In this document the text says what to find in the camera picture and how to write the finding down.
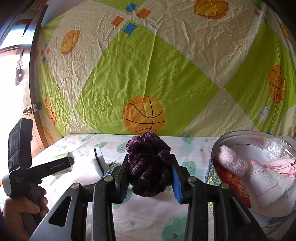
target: crumpled plastic wrap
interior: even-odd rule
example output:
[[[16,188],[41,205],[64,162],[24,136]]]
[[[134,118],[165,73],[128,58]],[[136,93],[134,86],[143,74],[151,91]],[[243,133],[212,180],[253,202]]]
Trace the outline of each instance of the crumpled plastic wrap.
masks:
[[[265,155],[271,160],[280,159],[285,154],[285,147],[277,140],[268,138],[265,142]]]

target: pink fuzzy sock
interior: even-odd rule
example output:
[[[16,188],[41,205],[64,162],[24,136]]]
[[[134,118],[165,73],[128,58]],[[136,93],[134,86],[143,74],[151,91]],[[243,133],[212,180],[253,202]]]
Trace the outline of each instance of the pink fuzzy sock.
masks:
[[[248,163],[240,159],[234,150],[224,145],[220,147],[217,160],[235,176],[242,177],[248,169]]]

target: human hand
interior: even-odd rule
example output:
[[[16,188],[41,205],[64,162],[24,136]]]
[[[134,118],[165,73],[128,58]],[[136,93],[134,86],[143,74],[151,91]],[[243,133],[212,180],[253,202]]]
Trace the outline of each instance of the human hand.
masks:
[[[39,199],[41,209],[35,203],[31,202],[24,196],[6,199],[3,208],[3,216],[6,220],[7,225],[15,234],[15,236],[19,239],[19,241],[28,241],[30,238],[30,235],[22,222],[22,216],[20,213],[39,213],[40,217],[44,218],[44,216],[49,211],[49,209],[46,207],[48,201],[46,197],[44,197],[45,194],[46,190],[42,188],[42,196]]]

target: door knob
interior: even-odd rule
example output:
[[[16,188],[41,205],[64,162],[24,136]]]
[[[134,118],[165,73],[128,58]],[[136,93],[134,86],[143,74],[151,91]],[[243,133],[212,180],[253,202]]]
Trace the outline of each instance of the door knob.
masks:
[[[24,109],[24,115],[28,115],[28,114],[32,114],[32,108],[30,106],[28,106],[26,109]]]

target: purple scrunchie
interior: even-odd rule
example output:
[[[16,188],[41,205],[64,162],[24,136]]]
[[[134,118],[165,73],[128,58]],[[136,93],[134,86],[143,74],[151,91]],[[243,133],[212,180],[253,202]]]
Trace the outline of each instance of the purple scrunchie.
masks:
[[[170,147],[153,132],[132,137],[126,144],[129,183],[133,193],[153,197],[172,185]]]

